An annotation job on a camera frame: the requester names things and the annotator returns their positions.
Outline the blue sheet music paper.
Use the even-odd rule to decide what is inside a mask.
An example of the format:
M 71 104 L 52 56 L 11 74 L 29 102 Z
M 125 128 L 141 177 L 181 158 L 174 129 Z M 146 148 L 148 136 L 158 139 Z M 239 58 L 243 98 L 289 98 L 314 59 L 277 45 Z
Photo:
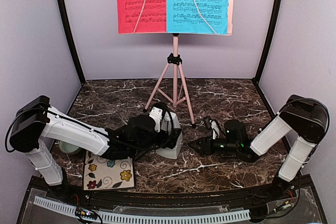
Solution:
M 166 0 L 166 31 L 229 35 L 233 0 Z

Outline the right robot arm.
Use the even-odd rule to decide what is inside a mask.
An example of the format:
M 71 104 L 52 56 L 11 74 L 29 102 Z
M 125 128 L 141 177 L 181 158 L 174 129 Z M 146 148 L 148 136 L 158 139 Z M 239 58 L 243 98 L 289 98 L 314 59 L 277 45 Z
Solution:
M 248 163 L 266 154 L 289 132 L 297 134 L 295 143 L 275 176 L 275 183 L 268 187 L 269 197 L 278 200 L 287 193 L 288 183 L 309 161 L 326 136 L 330 114 L 327 107 L 316 99 L 291 95 L 252 140 L 248 137 L 245 124 L 239 120 L 228 120 L 223 127 L 209 116 L 205 117 L 204 122 L 211 135 L 189 142 L 191 149 L 200 155 L 227 154 Z

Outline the red sheet music paper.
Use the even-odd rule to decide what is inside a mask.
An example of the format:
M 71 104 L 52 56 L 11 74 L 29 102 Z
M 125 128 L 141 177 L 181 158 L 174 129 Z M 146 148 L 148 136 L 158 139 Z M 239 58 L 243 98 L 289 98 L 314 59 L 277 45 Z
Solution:
M 118 33 L 166 32 L 167 0 L 117 0 Z

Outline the white metronome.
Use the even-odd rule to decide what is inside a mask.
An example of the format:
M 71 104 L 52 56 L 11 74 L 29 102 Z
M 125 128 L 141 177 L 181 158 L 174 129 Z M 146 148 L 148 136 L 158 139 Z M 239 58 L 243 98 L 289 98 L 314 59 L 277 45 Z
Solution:
M 164 158 L 177 159 L 182 147 L 183 134 L 178 118 L 173 112 L 166 112 L 161 121 L 159 139 L 156 142 L 157 146 L 162 145 L 168 138 L 170 140 L 167 144 L 155 152 Z

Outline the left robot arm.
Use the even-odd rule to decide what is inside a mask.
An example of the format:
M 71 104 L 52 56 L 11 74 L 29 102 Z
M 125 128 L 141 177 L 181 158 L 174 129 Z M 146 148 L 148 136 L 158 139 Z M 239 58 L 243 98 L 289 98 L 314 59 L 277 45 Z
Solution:
M 34 169 L 63 201 L 74 197 L 67 176 L 54 160 L 43 139 L 51 138 L 79 147 L 107 160 L 123 160 L 155 151 L 176 159 L 181 150 L 182 130 L 177 115 L 162 102 L 149 114 L 129 118 L 116 129 L 95 127 L 73 119 L 51 106 L 41 95 L 17 111 L 5 136 L 5 149 L 28 156 Z

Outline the pink music stand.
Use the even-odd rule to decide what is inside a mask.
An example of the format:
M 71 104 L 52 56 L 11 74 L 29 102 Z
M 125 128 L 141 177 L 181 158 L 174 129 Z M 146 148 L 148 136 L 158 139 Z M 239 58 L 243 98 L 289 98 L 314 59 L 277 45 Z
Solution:
M 233 31 L 233 3 L 234 0 L 232 1 L 232 11 L 231 11 L 232 31 Z M 177 106 L 178 104 L 185 101 L 187 103 L 188 111 L 190 113 L 192 127 L 196 127 L 190 96 L 188 93 L 185 81 L 185 75 L 183 72 L 182 59 L 178 53 L 178 43 L 180 34 L 168 33 L 168 32 L 165 33 L 172 34 L 173 36 L 173 52 L 168 56 L 167 64 L 164 67 L 164 70 L 162 71 L 156 83 L 156 86 L 154 87 L 150 95 L 150 98 L 148 99 L 144 107 L 144 110 L 145 111 L 148 110 L 152 98 L 157 92 L 159 92 L 164 97 L 166 97 L 173 106 Z M 215 36 L 230 36 L 231 34 L 232 32 L 229 35 L 215 35 Z

